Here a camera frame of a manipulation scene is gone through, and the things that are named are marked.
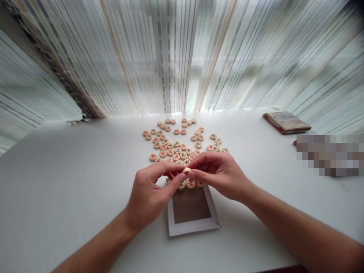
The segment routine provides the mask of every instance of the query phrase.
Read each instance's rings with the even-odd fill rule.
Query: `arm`
[[[183,165],[163,161],[139,170],[126,208],[53,272],[109,272],[127,245],[161,214],[186,179],[185,174],[178,174],[183,169]],[[171,180],[165,188],[155,184],[162,175]]]
[[[364,246],[255,186],[231,155],[204,152],[189,164],[202,181],[246,205],[309,272],[362,272]]]

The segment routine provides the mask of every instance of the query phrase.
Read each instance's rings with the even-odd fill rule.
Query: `right hand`
[[[190,181],[206,183],[223,196],[241,203],[255,188],[229,153],[203,152],[188,167],[192,169],[187,174]]]

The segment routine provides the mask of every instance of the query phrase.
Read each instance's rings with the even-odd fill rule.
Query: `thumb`
[[[173,194],[178,190],[181,183],[187,178],[185,174],[178,174],[176,175],[173,180],[162,190],[162,194],[168,201],[171,199]]]
[[[218,183],[218,178],[215,174],[209,174],[199,169],[193,169],[187,175],[190,180],[201,181],[213,187]]]

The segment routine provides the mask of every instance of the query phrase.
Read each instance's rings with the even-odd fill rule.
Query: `forearm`
[[[309,272],[362,272],[364,246],[254,186],[242,203]]]
[[[137,235],[137,232],[128,228],[127,222],[126,212],[123,211],[53,272],[109,272],[122,251]]]

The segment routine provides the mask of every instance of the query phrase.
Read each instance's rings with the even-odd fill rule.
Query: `left hand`
[[[186,175],[180,173],[184,168],[184,165],[161,161],[136,172],[132,193],[124,210],[132,231],[142,231],[161,214],[186,179]],[[165,188],[155,184],[161,176],[168,176],[171,180]]]

